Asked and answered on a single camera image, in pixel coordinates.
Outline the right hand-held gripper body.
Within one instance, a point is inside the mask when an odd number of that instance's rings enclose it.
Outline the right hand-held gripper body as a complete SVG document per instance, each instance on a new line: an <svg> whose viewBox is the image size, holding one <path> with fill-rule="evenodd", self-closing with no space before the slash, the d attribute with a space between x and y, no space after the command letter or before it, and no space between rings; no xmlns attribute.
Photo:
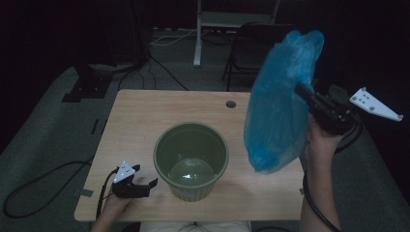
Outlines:
<svg viewBox="0 0 410 232"><path fill-rule="evenodd" d="M402 115L391 110L387 105L375 98L363 87L352 95L348 103L337 103L329 98L313 94L309 98L310 110L321 129L330 134L345 135L351 131L361 120L355 110L361 110L382 118L400 122Z"/></svg>

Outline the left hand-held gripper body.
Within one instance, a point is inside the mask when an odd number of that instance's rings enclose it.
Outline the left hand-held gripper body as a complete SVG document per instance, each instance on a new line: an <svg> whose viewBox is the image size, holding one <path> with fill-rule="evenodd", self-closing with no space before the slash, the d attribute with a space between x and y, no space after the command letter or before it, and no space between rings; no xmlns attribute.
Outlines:
<svg viewBox="0 0 410 232"><path fill-rule="evenodd" d="M133 182L135 171L126 161L118 167L111 185L112 192L120 198L143 198L150 194L149 185L137 185Z"/></svg>

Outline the blue plastic bag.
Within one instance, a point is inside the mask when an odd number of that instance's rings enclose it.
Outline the blue plastic bag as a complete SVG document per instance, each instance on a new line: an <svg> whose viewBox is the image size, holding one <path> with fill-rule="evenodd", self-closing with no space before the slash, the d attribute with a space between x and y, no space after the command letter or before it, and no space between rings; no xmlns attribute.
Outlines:
<svg viewBox="0 0 410 232"><path fill-rule="evenodd" d="M325 38L319 31L288 33L268 53L249 97L244 142L256 172L281 170L303 151L308 104L296 93L312 89L315 63Z"/></svg>

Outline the green plastic bin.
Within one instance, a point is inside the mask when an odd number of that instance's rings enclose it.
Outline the green plastic bin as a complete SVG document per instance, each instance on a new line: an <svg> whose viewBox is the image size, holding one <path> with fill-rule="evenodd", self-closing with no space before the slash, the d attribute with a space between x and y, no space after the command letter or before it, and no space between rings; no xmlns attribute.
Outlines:
<svg viewBox="0 0 410 232"><path fill-rule="evenodd" d="M159 137L153 159L171 192L183 201L196 202L210 194L225 172L229 150L217 130L187 122L172 126Z"/></svg>

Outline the person's left hand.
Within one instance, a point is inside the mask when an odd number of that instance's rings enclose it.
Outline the person's left hand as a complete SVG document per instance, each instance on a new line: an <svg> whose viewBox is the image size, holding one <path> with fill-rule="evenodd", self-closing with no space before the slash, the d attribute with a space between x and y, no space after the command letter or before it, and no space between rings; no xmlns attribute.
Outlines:
<svg viewBox="0 0 410 232"><path fill-rule="evenodd" d="M120 198L111 194L106 198L102 212L106 215L118 216L134 201L135 198Z"/></svg>

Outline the person's right hand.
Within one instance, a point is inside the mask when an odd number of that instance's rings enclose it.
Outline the person's right hand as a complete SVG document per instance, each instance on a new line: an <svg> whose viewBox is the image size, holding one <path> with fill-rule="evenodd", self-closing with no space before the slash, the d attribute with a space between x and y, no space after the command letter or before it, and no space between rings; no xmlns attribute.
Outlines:
<svg viewBox="0 0 410 232"><path fill-rule="evenodd" d="M311 165L329 165L342 135L334 135L322 130L312 114L308 115L307 121L309 129L305 156Z"/></svg>

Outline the black folding chair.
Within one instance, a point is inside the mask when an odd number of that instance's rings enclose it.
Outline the black folding chair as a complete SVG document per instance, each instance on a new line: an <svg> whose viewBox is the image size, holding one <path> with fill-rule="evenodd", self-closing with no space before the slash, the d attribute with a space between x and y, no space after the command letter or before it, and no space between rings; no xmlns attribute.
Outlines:
<svg viewBox="0 0 410 232"><path fill-rule="evenodd" d="M226 91L230 91L235 74L257 75L270 50L295 30L293 24L269 24L248 22L243 24L233 39L222 80L226 79Z"/></svg>

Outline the black stand base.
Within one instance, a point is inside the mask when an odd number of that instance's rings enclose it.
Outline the black stand base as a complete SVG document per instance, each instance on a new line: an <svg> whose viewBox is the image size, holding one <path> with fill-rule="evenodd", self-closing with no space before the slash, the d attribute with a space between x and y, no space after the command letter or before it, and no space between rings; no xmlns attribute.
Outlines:
<svg viewBox="0 0 410 232"><path fill-rule="evenodd" d="M62 102L80 102L82 99L103 99L108 90L112 76L95 72L87 64L73 66L78 79L72 90L67 93Z"/></svg>

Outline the white metal stand frame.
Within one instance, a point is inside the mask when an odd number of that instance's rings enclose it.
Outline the white metal stand frame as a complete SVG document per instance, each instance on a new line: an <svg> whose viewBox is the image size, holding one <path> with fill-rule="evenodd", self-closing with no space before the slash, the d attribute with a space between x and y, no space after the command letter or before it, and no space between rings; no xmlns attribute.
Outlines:
<svg viewBox="0 0 410 232"><path fill-rule="evenodd" d="M196 0L196 37L193 55L193 66L201 66L202 27L239 28L248 22L266 22L273 24L276 21L281 0L274 1L274 7L269 14L207 12L202 10L202 0Z"/></svg>

